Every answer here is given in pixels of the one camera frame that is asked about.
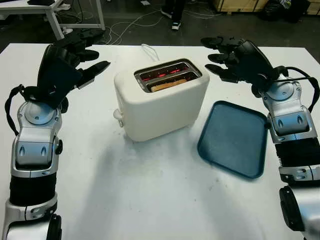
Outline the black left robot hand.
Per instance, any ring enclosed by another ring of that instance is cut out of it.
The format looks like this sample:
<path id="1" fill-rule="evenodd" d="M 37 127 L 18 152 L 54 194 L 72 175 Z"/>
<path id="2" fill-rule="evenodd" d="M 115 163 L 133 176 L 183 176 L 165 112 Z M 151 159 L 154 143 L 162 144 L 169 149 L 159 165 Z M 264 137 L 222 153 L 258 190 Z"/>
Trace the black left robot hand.
<path id="1" fill-rule="evenodd" d="M 63 59 L 74 68 L 80 63 L 96 60 L 99 53 L 87 48 L 100 41 L 104 34 L 104 30 L 97 28 L 77 29 L 63 39 L 48 45 L 38 70 L 37 86 L 45 85 L 45 71 L 56 58 Z"/>

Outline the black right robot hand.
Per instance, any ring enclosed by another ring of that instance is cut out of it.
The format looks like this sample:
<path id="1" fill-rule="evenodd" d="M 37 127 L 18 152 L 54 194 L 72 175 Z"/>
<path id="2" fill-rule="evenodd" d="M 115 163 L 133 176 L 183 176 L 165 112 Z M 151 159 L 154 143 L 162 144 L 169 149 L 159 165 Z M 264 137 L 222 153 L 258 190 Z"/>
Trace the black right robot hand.
<path id="1" fill-rule="evenodd" d="M 279 77 L 267 57 L 250 40 L 216 36 L 204 37 L 200 42 L 208 49 L 219 51 L 207 56 L 211 64 L 205 67 L 222 81 L 244 81 L 267 91 Z"/>

